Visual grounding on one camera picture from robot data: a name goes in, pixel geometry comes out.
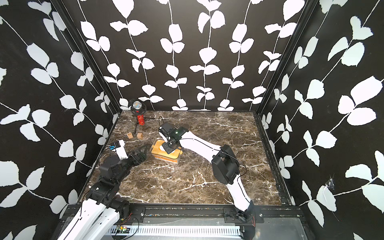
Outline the orange tissue paper pack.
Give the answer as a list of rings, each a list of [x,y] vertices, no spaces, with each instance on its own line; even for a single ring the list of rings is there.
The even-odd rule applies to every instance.
[[[167,154],[171,154],[173,151],[175,151],[178,147],[177,144],[175,143],[170,143],[170,142],[164,142],[162,144],[162,147]]]

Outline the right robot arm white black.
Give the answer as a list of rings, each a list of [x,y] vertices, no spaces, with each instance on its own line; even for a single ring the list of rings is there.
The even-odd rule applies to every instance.
[[[237,218],[243,223],[256,222],[254,203],[244,188],[240,163],[230,146],[214,145],[197,137],[188,129],[176,128],[170,123],[160,125],[159,134],[165,141],[162,146],[168,154],[183,148],[193,151],[211,163],[215,178],[226,185],[233,198]]]

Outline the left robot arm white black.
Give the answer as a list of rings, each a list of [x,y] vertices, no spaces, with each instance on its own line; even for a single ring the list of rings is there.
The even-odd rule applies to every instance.
[[[147,160],[150,145],[126,153],[123,147],[99,166],[99,179],[85,194],[80,209],[62,229],[59,240],[100,240],[116,223],[127,223],[135,213],[130,203],[117,196],[120,185],[132,168]]]

